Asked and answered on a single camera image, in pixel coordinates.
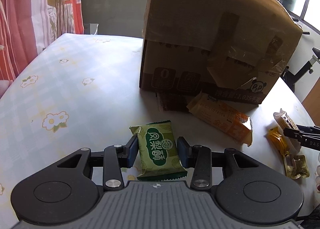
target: cardboard box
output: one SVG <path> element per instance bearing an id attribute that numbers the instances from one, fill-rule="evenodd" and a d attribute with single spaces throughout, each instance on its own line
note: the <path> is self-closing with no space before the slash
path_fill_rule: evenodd
<path id="1" fill-rule="evenodd" d="M 302 29 L 277 0 L 148 0 L 140 87 L 260 104 Z"/>

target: snack wrapper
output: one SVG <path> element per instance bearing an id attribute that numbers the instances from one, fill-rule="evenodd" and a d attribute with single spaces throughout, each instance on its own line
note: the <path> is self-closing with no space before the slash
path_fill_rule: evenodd
<path id="1" fill-rule="evenodd" d="M 285 175 L 291 179 L 309 177 L 309 170 L 304 155 L 293 156 L 290 154 L 289 145 L 278 127 L 269 130 L 269 138 L 283 157 Z"/>
<path id="2" fill-rule="evenodd" d="M 252 144 L 251 118 L 228 104 L 206 94 L 198 94 L 187 105 L 189 112 L 200 120 L 223 131 L 241 144 Z"/>
<path id="3" fill-rule="evenodd" d="M 171 121 L 130 127 L 138 136 L 141 174 L 138 180 L 160 181 L 187 175 L 178 156 Z"/>
<path id="4" fill-rule="evenodd" d="M 291 128 L 295 130 L 299 130 L 297 125 L 293 122 L 293 120 L 288 116 L 288 114 L 280 109 L 280 112 L 273 113 L 273 117 L 275 118 L 277 124 L 281 127 L 282 130 L 285 128 Z M 297 139 L 288 138 L 290 144 L 288 145 L 290 148 L 290 153 L 292 155 L 297 155 L 301 150 L 300 142 Z"/>

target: transparent plastic wrapper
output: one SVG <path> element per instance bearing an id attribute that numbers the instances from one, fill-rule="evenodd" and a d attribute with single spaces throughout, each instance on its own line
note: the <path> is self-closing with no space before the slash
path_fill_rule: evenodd
<path id="1" fill-rule="evenodd" d="M 290 154 L 289 146 L 278 127 L 269 130 L 269 138 L 283 157 L 285 175 L 291 179 L 309 177 L 309 170 L 304 155 Z"/>
<path id="2" fill-rule="evenodd" d="M 252 122 L 249 116 L 206 94 L 198 94 L 187 105 L 200 120 L 223 131 L 241 144 L 252 144 Z"/>
<path id="3" fill-rule="evenodd" d="M 285 128 L 299 130 L 299 128 L 297 127 L 297 125 L 295 125 L 293 120 L 282 109 L 280 109 L 280 112 L 273 113 L 273 117 L 275 118 L 277 124 L 281 127 L 282 130 L 284 130 Z M 287 138 L 287 139 L 289 140 L 288 143 L 290 143 L 288 145 L 290 149 L 290 153 L 292 155 L 297 155 L 301 150 L 300 142 L 298 142 L 297 139 L 293 139 L 293 138 Z"/>
<path id="4" fill-rule="evenodd" d="M 171 121 L 130 127 L 138 136 L 141 174 L 138 180 L 160 181 L 187 175 L 178 156 Z"/>

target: brown package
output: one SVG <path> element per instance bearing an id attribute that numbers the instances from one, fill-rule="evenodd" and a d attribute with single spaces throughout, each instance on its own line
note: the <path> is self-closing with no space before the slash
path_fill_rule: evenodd
<path id="1" fill-rule="evenodd" d="M 252 144 L 251 118 L 228 104 L 205 93 L 198 94 L 188 105 L 197 118 L 223 131 L 241 144 Z"/>
<path id="2" fill-rule="evenodd" d="M 301 34 L 276 0 L 148 0 L 140 87 L 260 104 Z"/>

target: curtain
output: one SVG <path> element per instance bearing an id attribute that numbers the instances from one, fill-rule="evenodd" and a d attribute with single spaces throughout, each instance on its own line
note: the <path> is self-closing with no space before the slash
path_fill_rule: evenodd
<path id="1" fill-rule="evenodd" d="M 0 80 L 14 80 L 62 34 L 83 30 L 81 0 L 0 0 Z"/>

